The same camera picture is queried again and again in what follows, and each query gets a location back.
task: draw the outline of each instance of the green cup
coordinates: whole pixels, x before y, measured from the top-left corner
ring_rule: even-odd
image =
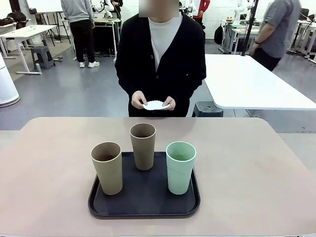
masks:
[[[197,151],[190,143],[174,142],[167,146],[169,190],[176,195],[187,192]]]

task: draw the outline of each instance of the gray stool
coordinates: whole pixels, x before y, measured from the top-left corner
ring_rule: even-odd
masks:
[[[54,60],[47,46],[33,47],[31,48],[31,54],[33,58],[34,68],[36,68],[36,63],[39,63],[41,68],[45,67],[46,69],[55,66]]]
[[[192,117],[223,117],[224,111],[213,101],[199,101],[194,106]]]

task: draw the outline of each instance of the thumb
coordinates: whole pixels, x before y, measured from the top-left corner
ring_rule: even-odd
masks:
[[[147,105],[146,98],[145,98],[145,96],[143,94],[140,96],[140,99],[142,100],[144,105]]]
[[[162,104],[162,106],[168,105],[171,101],[172,101],[172,98],[170,96],[168,96],[166,101]]]

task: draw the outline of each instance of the white sneaker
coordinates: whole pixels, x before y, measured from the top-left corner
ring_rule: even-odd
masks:
[[[99,62],[89,63],[89,68],[94,68],[94,67],[99,67],[99,66],[100,66]]]

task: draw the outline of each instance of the brown cup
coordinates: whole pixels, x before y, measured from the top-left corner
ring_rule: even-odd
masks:
[[[91,157],[103,192],[118,194],[123,188],[120,146],[114,142],[101,143],[92,149]]]
[[[131,127],[135,164],[140,170],[149,170],[154,165],[156,128],[149,123],[139,123]]]

